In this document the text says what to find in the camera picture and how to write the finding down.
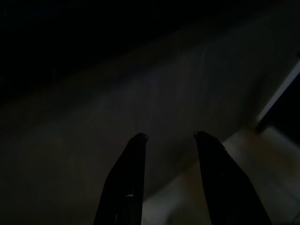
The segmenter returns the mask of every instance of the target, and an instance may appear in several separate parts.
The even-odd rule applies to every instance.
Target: light patch on floor
[[[261,135],[244,129],[223,144],[251,179],[273,224],[291,224],[300,211],[300,148],[274,128]],[[186,224],[211,224],[199,162],[143,204],[142,225]]]

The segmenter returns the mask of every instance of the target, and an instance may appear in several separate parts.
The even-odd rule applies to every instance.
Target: floor
[[[251,179],[273,224],[291,224],[300,211],[300,148],[272,127],[261,135],[243,129],[223,144]],[[143,205],[142,225],[184,224],[211,224],[199,162]]]

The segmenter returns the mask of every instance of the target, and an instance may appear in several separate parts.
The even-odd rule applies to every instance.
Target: dark background
[[[274,1],[6,0],[2,7],[2,103],[57,83],[189,26],[247,4],[241,18]]]

